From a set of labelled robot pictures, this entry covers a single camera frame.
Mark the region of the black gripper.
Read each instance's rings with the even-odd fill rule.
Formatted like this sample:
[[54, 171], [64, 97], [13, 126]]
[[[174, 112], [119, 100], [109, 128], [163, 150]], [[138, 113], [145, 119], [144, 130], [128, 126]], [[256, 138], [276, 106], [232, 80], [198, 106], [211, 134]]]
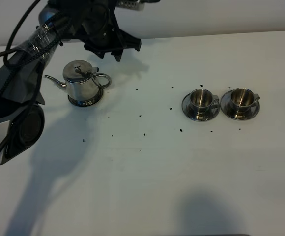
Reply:
[[142, 41], [119, 29], [115, 0], [75, 0], [72, 2], [72, 38], [103, 59], [111, 53], [120, 62], [123, 48], [140, 51]]

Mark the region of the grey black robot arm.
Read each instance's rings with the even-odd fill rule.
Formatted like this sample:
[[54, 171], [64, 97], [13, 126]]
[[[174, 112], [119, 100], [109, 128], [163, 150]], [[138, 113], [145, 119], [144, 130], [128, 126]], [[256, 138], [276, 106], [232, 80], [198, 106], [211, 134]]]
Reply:
[[50, 0], [39, 14], [34, 34], [13, 47], [17, 24], [0, 52], [0, 165], [31, 147], [44, 128], [45, 101], [40, 93], [43, 72], [57, 46], [76, 39], [103, 58], [121, 60], [125, 49], [141, 48], [141, 40], [118, 26], [115, 9], [140, 11], [143, 0]]

